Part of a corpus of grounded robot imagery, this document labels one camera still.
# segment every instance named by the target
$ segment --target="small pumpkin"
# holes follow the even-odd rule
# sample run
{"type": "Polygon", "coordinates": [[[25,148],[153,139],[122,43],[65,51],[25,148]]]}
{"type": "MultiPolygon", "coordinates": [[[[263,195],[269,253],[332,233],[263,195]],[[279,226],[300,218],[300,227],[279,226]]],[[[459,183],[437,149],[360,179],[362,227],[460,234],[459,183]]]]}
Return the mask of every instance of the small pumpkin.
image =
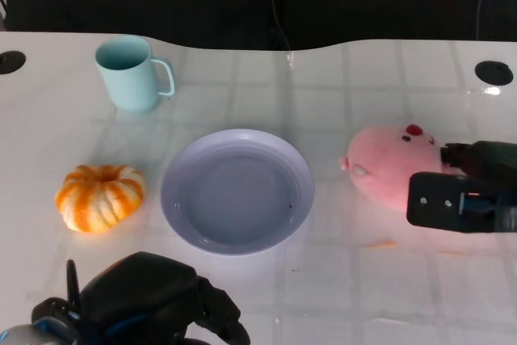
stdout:
{"type": "Polygon", "coordinates": [[[66,225],[78,232],[104,232],[133,214],[145,197],[142,173],[130,166],[77,166],[56,194],[66,225]]]}

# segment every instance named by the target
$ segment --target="mug handle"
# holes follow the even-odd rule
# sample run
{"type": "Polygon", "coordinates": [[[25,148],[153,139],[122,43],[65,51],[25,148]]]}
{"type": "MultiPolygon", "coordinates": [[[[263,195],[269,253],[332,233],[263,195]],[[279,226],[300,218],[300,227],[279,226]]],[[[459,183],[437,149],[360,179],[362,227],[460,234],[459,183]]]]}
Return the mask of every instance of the mug handle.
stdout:
{"type": "Polygon", "coordinates": [[[157,64],[162,64],[167,71],[167,76],[169,76],[170,90],[168,92],[158,92],[158,94],[162,96],[172,96],[175,91],[174,77],[172,76],[172,66],[166,58],[151,58],[151,61],[156,62],[157,64]]]}

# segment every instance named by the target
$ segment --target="stuffed pig toy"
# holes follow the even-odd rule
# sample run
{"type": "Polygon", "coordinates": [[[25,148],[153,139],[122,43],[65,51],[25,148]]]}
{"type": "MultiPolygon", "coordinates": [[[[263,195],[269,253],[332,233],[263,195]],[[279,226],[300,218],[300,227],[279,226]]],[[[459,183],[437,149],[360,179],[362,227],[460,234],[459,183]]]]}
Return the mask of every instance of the stuffed pig toy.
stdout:
{"type": "Polygon", "coordinates": [[[415,124],[365,128],[339,162],[366,197],[402,212],[407,209],[411,175],[446,172],[435,139],[415,124]]]}

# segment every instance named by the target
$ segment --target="white table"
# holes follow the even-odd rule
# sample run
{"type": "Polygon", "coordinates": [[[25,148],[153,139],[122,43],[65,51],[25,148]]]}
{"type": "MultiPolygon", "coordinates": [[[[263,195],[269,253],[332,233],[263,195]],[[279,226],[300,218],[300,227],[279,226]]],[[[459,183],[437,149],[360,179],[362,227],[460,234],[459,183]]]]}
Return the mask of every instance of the white table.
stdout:
{"type": "MultiPolygon", "coordinates": [[[[415,228],[358,195],[336,160],[360,128],[383,122],[419,124],[440,142],[517,141],[516,81],[489,95],[473,72],[482,60],[517,71],[517,44],[370,40],[287,57],[150,40],[172,62],[177,94],[132,118],[111,105],[93,62],[110,38],[0,33],[0,53],[27,54],[20,71],[0,76],[0,326],[64,297],[67,259],[84,286],[148,250],[226,290],[255,345],[515,344],[517,235],[415,228]],[[175,237],[158,193],[185,145],[236,127],[287,138],[309,161],[317,194],[286,243],[227,258],[175,237]],[[67,230],[53,196],[80,163],[142,169],[145,205],[108,234],[67,230]],[[397,247],[370,247],[387,241],[397,247]]],[[[190,334],[222,343],[194,326],[190,334]]]]}

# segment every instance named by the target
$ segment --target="small crumb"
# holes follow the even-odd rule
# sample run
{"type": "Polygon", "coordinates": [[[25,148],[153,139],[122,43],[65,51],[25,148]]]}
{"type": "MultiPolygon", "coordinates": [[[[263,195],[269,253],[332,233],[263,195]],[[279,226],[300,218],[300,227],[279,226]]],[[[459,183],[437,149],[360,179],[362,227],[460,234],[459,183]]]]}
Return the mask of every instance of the small crumb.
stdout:
{"type": "Polygon", "coordinates": [[[389,241],[389,242],[380,242],[378,244],[371,244],[369,246],[365,246],[364,248],[366,248],[367,250],[374,250],[377,248],[394,248],[396,246],[397,246],[396,242],[389,241]]]}
{"type": "Polygon", "coordinates": [[[463,252],[459,252],[458,250],[439,250],[439,254],[442,255],[451,255],[451,256],[464,256],[463,252]]]}
{"type": "Polygon", "coordinates": [[[400,319],[392,319],[392,318],[373,318],[370,321],[377,321],[383,323],[394,323],[397,325],[409,325],[410,323],[407,321],[401,321],[400,319]]]}

